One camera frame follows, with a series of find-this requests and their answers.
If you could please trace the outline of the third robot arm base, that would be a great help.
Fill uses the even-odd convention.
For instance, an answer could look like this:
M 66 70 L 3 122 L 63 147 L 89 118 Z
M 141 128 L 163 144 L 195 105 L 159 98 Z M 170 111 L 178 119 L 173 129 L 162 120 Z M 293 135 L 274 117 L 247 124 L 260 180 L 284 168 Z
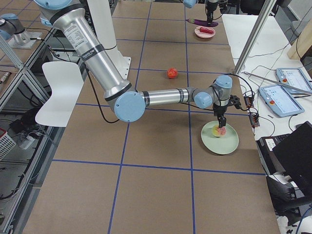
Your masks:
M 42 32 L 28 32 L 17 15 L 7 13 L 0 16 L 0 36 L 15 49 L 30 49 Z

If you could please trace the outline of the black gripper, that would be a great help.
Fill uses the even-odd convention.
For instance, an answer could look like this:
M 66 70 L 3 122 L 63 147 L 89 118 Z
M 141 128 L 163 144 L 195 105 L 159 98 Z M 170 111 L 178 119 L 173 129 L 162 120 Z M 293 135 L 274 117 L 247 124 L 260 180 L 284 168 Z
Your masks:
M 230 98 L 226 100 L 225 105 L 217 105 L 213 104 L 214 116 L 218 119 L 218 127 L 223 128 L 226 126 L 226 118 L 224 114 L 227 111 L 227 108 L 230 106 L 234 106 L 236 109 L 241 109 L 241 102 L 238 96 L 230 95 Z

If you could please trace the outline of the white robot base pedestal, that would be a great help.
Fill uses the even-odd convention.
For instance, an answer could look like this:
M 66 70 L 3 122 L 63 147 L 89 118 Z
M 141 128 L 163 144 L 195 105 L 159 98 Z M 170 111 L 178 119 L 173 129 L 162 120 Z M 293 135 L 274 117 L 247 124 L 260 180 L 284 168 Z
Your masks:
M 124 57 L 117 47 L 112 14 L 108 0 L 88 0 L 89 11 L 95 34 L 123 79 L 127 79 L 131 64 L 130 57 Z

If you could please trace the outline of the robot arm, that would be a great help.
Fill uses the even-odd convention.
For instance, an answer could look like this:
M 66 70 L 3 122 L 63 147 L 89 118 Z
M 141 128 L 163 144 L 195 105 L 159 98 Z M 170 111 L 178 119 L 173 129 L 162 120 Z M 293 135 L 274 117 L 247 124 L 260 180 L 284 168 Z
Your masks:
M 237 96 L 231 94 L 232 78 L 221 75 L 206 89 L 194 87 L 138 92 L 124 79 L 85 19 L 85 8 L 78 0 L 38 0 L 43 18 L 61 30 L 86 67 L 104 90 L 118 119 L 134 122 L 142 117 L 146 107 L 191 102 L 200 109 L 213 107 L 220 128 L 226 125 L 224 116 L 229 106 L 241 109 Z
M 187 8 L 192 8 L 196 4 L 196 0 L 183 0 L 184 6 Z M 205 25 L 210 26 L 214 22 L 214 11 L 219 4 L 219 0 L 205 0 L 205 13 L 207 16 L 206 21 L 201 21 Z

